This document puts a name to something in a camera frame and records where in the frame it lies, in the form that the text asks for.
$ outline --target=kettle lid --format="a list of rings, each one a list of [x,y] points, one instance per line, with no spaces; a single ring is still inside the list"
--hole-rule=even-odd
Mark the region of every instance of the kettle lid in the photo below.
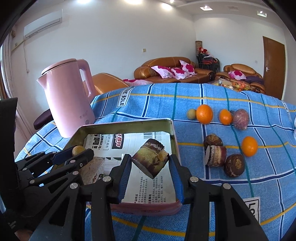
[[[62,60],[60,62],[57,62],[55,64],[52,64],[52,65],[48,66],[47,68],[45,68],[44,70],[42,70],[41,75],[43,75],[46,72],[50,71],[54,67],[57,67],[57,66],[59,66],[61,64],[65,64],[65,63],[68,63],[68,62],[73,62],[73,61],[77,61],[77,59],[75,59],[75,58],[69,58],[69,59],[65,59],[65,60]]]

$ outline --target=blue plaid tablecloth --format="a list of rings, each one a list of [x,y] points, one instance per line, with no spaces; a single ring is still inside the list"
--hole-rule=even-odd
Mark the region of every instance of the blue plaid tablecloth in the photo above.
[[[209,84],[151,84],[134,87],[120,106],[122,89],[97,96],[91,106],[96,123],[172,118],[182,165],[211,184],[230,183],[255,212],[270,241],[280,240],[296,217],[296,140],[293,137],[296,106],[251,91],[235,91]],[[211,106],[209,125],[188,120],[186,112],[201,104]],[[250,115],[247,130],[239,131],[219,122],[221,109],[245,109]],[[223,168],[204,166],[203,139],[215,133],[227,148],[227,155],[240,153],[246,136],[254,137],[257,153],[246,157],[246,170],[228,178]],[[60,136],[54,122],[38,131],[19,153],[20,160],[40,151],[61,151],[69,139]],[[210,240],[214,241],[214,207],[210,208]],[[151,217],[112,213],[116,240],[184,240],[189,206],[174,216]],[[90,215],[86,217],[86,240],[91,240]]]

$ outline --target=purple cloth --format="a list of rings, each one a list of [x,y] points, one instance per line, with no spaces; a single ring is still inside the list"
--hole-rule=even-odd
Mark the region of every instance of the purple cloth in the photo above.
[[[244,81],[248,82],[249,84],[255,82],[255,83],[259,83],[259,84],[264,85],[264,80],[258,76],[247,76],[247,79]]]

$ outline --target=orange fruit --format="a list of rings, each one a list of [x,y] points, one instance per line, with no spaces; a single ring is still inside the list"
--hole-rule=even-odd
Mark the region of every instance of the orange fruit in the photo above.
[[[232,122],[232,114],[229,110],[223,109],[220,111],[219,120],[223,125],[229,125]]]
[[[209,124],[213,119],[212,108],[206,104],[200,105],[196,110],[196,118],[201,124]]]
[[[253,137],[245,137],[242,141],[242,152],[245,156],[253,156],[256,154],[258,149],[258,143]]]

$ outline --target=wooden door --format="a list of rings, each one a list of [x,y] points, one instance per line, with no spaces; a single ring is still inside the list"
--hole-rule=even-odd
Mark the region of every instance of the wooden door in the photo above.
[[[266,94],[281,99],[286,74],[285,45],[263,36]]]

